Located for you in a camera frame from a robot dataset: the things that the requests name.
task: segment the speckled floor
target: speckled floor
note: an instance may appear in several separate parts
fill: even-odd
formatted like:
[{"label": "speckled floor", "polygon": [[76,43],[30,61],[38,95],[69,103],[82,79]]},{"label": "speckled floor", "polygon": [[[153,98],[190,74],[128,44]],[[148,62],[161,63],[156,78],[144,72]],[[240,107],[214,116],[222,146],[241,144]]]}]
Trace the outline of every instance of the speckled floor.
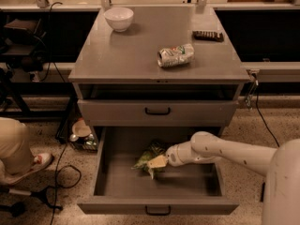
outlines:
[{"label": "speckled floor", "polygon": [[[280,144],[288,140],[299,138],[299,99],[300,97],[261,97],[259,106],[262,115],[273,131]],[[255,143],[276,147],[276,143],[269,134],[263,120],[255,109],[249,111],[243,101],[235,116],[223,132],[222,138],[242,143]],[[33,174],[19,183],[15,188],[40,191],[48,185],[54,185],[54,171],[60,154],[65,148],[56,141],[55,133],[58,122],[27,123],[31,129],[31,148],[34,153],[49,151],[55,156],[55,161],[46,170]],[[90,194],[91,182],[97,164],[96,154],[76,151],[67,146],[58,169],[66,165],[73,165],[82,173],[82,179],[73,188],[58,189],[57,204],[63,206],[62,211],[56,211],[52,224],[170,224],[170,225],[258,225],[261,224],[263,177],[248,171],[239,165],[222,159],[220,169],[224,180],[226,195],[240,205],[228,216],[166,216],[150,217],[123,215],[86,215],[77,205],[77,201]],[[61,172],[59,181],[70,185],[78,179],[78,173],[68,168]],[[0,194],[0,203],[11,206],[16,202],[23,202],[26,212],[18,217],[10,213],[0,212],[1,225],[31,225],[51,224],[53,210],[42,204],[38,199],[11,194]]]}]

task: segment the person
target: person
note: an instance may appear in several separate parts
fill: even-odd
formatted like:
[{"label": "person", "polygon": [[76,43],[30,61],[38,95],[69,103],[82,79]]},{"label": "person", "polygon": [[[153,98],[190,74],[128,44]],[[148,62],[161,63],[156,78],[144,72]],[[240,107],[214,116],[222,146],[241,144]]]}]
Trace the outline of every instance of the person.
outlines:
[{"label": "person", "polygon": [[48,167],[50,153],[33,155],[29,147],[29,128],[18,120],[0,117],[1,185],[15,185],[32,173]]}]

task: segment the white bowl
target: white bowl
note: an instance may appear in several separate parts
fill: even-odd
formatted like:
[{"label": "white bowl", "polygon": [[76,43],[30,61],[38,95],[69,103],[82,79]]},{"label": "white bowl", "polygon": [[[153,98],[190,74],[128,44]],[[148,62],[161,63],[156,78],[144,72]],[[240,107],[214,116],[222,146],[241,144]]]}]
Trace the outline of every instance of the white bowl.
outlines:
[{"label": "white bowl", "polygon": [[104,12],[107,24],[116,32],[126,31],[132,23],[133,11],[126,7],[113,7]]}]

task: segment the gray cabinet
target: gray cabinet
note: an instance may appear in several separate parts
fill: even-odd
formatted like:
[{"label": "gray cabinet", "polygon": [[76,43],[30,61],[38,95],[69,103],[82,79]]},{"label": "gray cabinet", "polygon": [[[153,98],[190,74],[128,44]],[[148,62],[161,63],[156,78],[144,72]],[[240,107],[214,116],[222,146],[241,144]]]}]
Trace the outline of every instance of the gray cabinet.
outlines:
[{"label": "gray cabinet", "polygon": [[[188,141],[197,130],[220,134],[233,118],[246,71],[223,43],[194,40],[192,30],[223,31],[208,8],[131,7],[134,22],[114,32],[103,11],[69,79],[97,141],[97,171],[85,213],[229,214],[217,164],[166,167],[157,179],[131,167],[153,139]],[[187,65],[158,66],[159,48],[191,43]]]}]

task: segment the cabinet drawer front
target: cabinet drawer front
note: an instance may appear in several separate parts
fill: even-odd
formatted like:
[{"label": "cabinet drawer front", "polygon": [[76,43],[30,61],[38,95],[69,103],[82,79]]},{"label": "cabinet drawer front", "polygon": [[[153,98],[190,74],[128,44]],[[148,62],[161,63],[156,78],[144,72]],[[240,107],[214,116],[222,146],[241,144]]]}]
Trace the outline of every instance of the cabinet drawer front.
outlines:
[{"label": "cabinet drawer front", "polygon": [[80,100],[82,116],[97,126],[229,125],[236,101],[99,101]]},{"label": "cabinet drawer front", "polygon": [[182,143],[192,127],[105,127],[91,196],[79,202],[88,214],[230,214],[238,204],[224,196],[218,165],[167,166],[157,178],[131,169],[153,140]]}]

